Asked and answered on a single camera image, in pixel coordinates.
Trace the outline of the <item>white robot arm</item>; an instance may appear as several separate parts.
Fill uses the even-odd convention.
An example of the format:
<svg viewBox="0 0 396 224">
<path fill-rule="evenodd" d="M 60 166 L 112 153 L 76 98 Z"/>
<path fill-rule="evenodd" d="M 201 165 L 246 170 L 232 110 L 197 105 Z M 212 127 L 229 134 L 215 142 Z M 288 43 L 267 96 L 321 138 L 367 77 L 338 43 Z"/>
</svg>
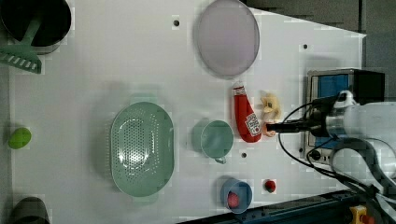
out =
<svg viewBox="0 0 396 224">
<path fill-rule="evenodd" d="M 358 104 L 348 91 L 316 99 L 302 106 L 299 119 L 285 117 L 266 122 L 262 132 L 269 136 L 309 132 L 334 142 L 328 170 L 313 163 L 313 150 L 302 162 L 343 185 L 374 198 L 380 194 L 395 200 L 395 104 Z"/>
</svg>

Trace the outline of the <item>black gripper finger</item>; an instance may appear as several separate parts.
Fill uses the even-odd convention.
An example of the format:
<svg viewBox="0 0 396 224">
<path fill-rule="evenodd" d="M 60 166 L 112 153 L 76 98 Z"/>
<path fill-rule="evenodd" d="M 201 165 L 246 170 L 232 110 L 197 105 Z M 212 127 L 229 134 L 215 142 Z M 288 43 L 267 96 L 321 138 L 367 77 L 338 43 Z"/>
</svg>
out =
<svg viewBox="0 0 396 224">
<path fill-rule="evenodd" d="M 301 122 L 267 123 L 266 130 L 276 133 L 299 133 L 307 130 L 307 126 Z"/>
</svg>

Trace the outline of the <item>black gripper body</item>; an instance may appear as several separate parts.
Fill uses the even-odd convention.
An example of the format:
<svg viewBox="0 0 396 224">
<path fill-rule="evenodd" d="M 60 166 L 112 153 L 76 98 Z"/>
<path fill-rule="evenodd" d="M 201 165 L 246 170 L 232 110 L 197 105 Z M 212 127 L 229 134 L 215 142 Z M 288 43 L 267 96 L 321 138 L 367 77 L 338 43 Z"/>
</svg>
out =
<svg viewBox="0 0 396 224">
<path fill-rule="evenodd" d="M 329 137 L 326 129 L 326 117 L 330 114 L 335 104 L 336 97 L 322 97 L 305 104 L 300 131 L 312 133 L 315 137 Z"/>
</svg>

